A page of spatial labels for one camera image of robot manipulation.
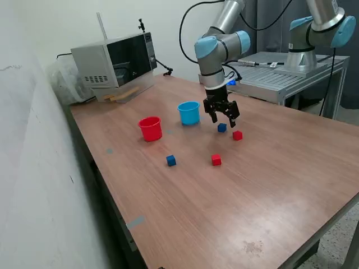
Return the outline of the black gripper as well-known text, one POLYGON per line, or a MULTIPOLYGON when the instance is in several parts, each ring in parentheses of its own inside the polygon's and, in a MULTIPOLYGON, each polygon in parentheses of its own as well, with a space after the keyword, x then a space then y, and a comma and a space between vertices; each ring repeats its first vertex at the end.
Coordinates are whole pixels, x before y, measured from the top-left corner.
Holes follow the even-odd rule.
POLYGON ((240 111, 236 101, 228 101, 227 85, 214 90, 205 90, 206 99, 203 100, 205 113, 209 114, 213 123, 218 121, 216 112, 223 112, 229 119, 230 127, 236 126, 236 119, 240 111))

